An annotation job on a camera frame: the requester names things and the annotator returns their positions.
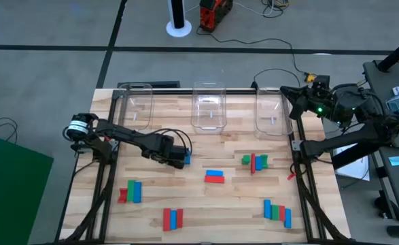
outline block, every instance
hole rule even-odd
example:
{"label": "block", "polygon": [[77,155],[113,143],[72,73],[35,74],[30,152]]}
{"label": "block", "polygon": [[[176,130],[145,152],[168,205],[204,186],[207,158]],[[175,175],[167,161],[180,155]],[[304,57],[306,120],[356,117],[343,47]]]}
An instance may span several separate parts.
{"label": "block", "polygon": [[184,164],[190,165],[190,151],[187,150],[187,156],[184,157]]}
{"label": "block", "polygon": [[205,176],[206,183],[225,183],[225,177],[223,176]]}
{"label": "block", "polygon": [[134,182],[133,203],[141,203],[141,202],[142,202],[142,182],[136,181]]}
{"label": "block", "polygon": [[272,205],[272,219],[274,221],[279,220],[279,206],[278,205]]}
{"label": "block", "polygon": [[279,206],[279,220],[285,221],[285,206]]}
{"label": "block", "polygon": [[208,176],[223,176],[224,172],[220,170],[207,170],[206,175]]}
{"label": "block", "polygon": [[289,208],[285,209],[285,221],[283,226],[288,229],[292,227],[292,210]]}
{"label": "block", "polygon": [[249,155],[244,155],[241,159],[241,164],[248,165],[251,161],[251,157]]}
{"label": "block", "polygon": [[262,170],[262,161],[261,161],[261,157],[255,157],[255,170],[256,171],[261,171]]}
{"label": "block", "polygon": [[127,201],[133,201],[134,200],[134,183],[135,180],[129,180],[128,181],[128,189],[130,190],[127,195],[126,195],[126,200]]}
{"label": "block", "polygon": [[171,209],[165,208],[163,210],[163,231],[171,230]]}
{"label": "block", "polygon": [[126,194],[127,194],[127,188],[119,188],[120,195],[118,199],[118,203],[126,203]]}
{"label": "block", "polygon": [[271,210],[272,202],[268,199],[264,200],[264,217],[272,218],[272,210]]}
{"label": "block", "polygon": [[171,210],[171,230],[177,229],[177,210]]}
{"label": "block", "polygon": [[263,169],[268,168],[267,157],[268,157],[267,154],[262,154],[261,155],[261,163],[262,163],[262,168]]}
{"label": "block", "polygon": [[255,173],[255,153],[251,154],[251,174]]}
{"label": "block", "polygon": [[181,208],[177,209],[177,228],[183,227],[183,210]]}

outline white paper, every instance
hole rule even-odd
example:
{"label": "white paper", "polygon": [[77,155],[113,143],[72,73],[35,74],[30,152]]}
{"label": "white paper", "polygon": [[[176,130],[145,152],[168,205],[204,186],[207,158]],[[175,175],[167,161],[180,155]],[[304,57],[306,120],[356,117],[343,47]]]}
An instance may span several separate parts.
{"label": "white paper", "polygon": [[[334,154],[339,154],[340,152],[342,152],[348,148],[351,148],[352,146],[355,146],[355,145],[356,144],[352,144],[352,145],[337,148],[334,150]],[[354,161],[353,163],[350,163],[344,167],[340,167],[339,169],[335,170],[335,173],[342,175],[342,176],[360,179],[365,175],[365,173],[367,173],[368,168],[369,168],[368,156],[365,156],[365,157],[358,159],[358,160]],[[370,181],[370,172],[368,172],[365,175],[365,177],[362,179],[366,180],[366,181]]]}

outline clear plastic bin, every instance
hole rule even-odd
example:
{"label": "clear plastic bin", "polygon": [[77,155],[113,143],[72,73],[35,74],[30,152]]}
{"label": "clear plastic bin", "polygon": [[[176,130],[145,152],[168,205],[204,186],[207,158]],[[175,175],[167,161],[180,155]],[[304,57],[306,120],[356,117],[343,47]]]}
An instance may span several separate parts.
{"label": "clear plastic bin", "polygon": [[152,131],[154,102],[149,84],[124,84],[120,88],[121,108],[118,124],[141,133]]}
{"label": "clear plastic bin", "polygon": [[255,106],[255,136],[282,136],[293,132],[290,102],[276,88],[259,88]]}
{"label": "clear plastic bin", "polygon": [[221,133],[226,126],[226,87],[222,82],[195,82],[192,126],[197,133]]}

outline red block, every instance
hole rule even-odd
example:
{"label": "red block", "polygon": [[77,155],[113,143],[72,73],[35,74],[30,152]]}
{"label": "red block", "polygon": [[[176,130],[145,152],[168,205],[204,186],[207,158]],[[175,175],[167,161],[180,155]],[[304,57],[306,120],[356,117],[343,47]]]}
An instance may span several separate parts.
{"label": "red block", "polygon": [[255,153],[251,154],[251,174],[255,173]]}
{"label": "red block", "polygon": [[171,230],[171,209],[165,208],[163,210],[163,231]]}
{"label": "red block", "polygon": [[225,183],[225,177],[223,177],[223,176],[205,176],[205,182],[208,182],[208,183]]}
{"label": "red block", "polygon": [[126,203],[126,194],[128,193],[127,189],[126,188],[119,188],[119,191],[120,191],[120,196],[119,196],[119,199],[118,199],[118,203]]}
{"label": "red block", "polygon": [[183,227],[183,210],[177,209],[177,228]]}
{"label": "red block", "polygon": [[279,220],[285,221],[285,206],[279,206]]}

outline wooden table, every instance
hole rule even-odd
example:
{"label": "wooden table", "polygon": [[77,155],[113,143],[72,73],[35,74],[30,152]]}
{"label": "wooden table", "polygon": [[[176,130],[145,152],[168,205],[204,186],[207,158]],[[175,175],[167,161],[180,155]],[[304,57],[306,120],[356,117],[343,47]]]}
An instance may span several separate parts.
{"label": "wooden table", "polygon": [[[97,89],[90,111],[107,118],[112,92]],[[287,180],[292,164],[288,136],[255,137],[255,96],[226,96],[228,124],[221,135],[195,133],[191,104],[191,95],[154,95],[153,128],[181,129],[193,141],[192,163],[183,170],[144,159],[137,147],[121,143],[106,242],[306,242],[296,180]],[[320,119],[305,113],[302,120],[308,140],[324,139]],[[268,154],[269,168],[252,176],[241,158],[253,152]],[[90,159],[90,154],[81,155],[77,168]],[[89,211],[97,169],[97,164],[91,165],[74,178],[60,238],[71,234]],[[223,170],[225,184],[204,183],[206,169]],[[332,165],[315,163],[313,172],[322,208],[349,237]],[[142,203],[117,202],[119,188],[126,188],[128,180],[142,181]],[[263,217],[264,199],[292,209],[292,229]],[[184,227],[163,232],[163,208],[183,208]],[[310,217],[318,238],[312,210]]]}

